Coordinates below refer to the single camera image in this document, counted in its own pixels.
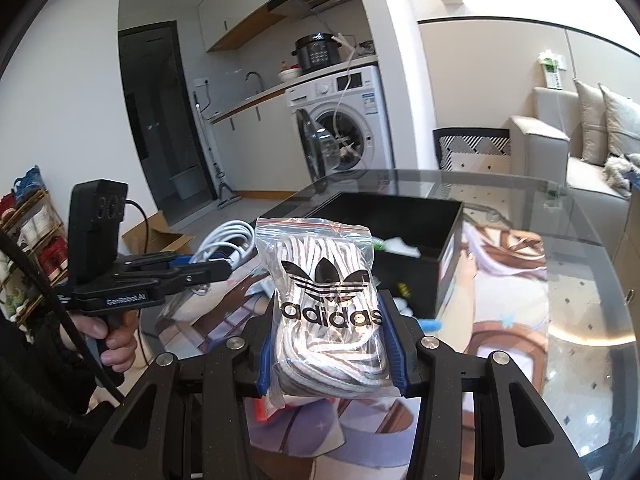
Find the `person's left hand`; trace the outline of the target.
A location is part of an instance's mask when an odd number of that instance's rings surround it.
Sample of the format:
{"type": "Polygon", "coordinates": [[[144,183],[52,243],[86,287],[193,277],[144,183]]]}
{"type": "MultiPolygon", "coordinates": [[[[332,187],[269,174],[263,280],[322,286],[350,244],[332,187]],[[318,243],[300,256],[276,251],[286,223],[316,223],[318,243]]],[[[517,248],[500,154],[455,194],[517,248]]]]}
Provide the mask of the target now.
{"type": "Polygon", "coordinates": [[[72,314],[70,319],[84,338],[104,342],[106,349],[100,355],[103,365],[116,373],[125,373],[132,367],[138,345],[136,341],[138,318],[134,312],[125,312],[122,315],[122,325],[117,328],[109,328],[99,318],[90,318],[81,314],[72,314]]]}

